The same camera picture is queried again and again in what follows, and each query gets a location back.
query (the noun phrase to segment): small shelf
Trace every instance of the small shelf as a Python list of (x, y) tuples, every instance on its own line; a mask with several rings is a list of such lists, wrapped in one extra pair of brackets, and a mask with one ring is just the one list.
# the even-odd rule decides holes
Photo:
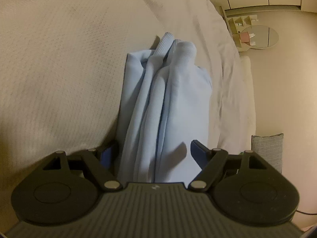
[(232, 35), (238, 34), (238, 29), (236, 27), (236, 23), (234, 21), (234, 18), (229, 19), (229, 27), (232, 31)]
[(242, 24), (242, 26), (246, 25), (245, 19), (243, 17), (238, 17), (235, 19), (235, 23)]
[(248, 15), (248, 17), (246, 18), (246, 21), (251, 26), (256, 25), (256, 22), (258, 21), (257, 15)]
[(233, 34), (232, 35), (232, 39), (235, 42), (236, 47), (238, 48), (242, 48), (242, 43), (240, 40), (240, 35), (239, 34)]
[(240, 14), (250, 14), (254, 12), (265, 12), (265, 11), (300, 11), (301, 7), (297, 5), (261, 5), (243, 7), (237, 9), (226, 10), (227, 17), (233, 17)]

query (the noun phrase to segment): white blanket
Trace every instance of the white blanket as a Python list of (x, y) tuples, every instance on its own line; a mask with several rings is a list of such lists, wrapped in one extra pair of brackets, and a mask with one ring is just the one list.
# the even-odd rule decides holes
[(0, 0), (0, 230), (16, 218), (12, 188), (36, 162), (115, 135), (129, 52), (171, 32), (210, 72), (208, 146), (245, 143), (238, 52), (206, 0)]

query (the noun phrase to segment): gray cushion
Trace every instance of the gray cushion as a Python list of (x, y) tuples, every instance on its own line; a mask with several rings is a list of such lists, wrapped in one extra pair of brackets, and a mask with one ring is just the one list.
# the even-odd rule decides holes
[(284, 134), (269, 137), (252, 136), (251, 149), (271, 164), (277, 171), (282, 172)]

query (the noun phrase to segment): folded blue fabric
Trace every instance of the folded blue fabric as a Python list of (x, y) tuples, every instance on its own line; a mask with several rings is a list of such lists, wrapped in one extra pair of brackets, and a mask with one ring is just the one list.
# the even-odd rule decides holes
[(207, 144), (211, 80), (194, 65), (194, 44), (173, 39), (166, 33), (155, 51), (128, 54), (116, 136), (123, 184), (188, 185), (200, 172), (190, 143)]

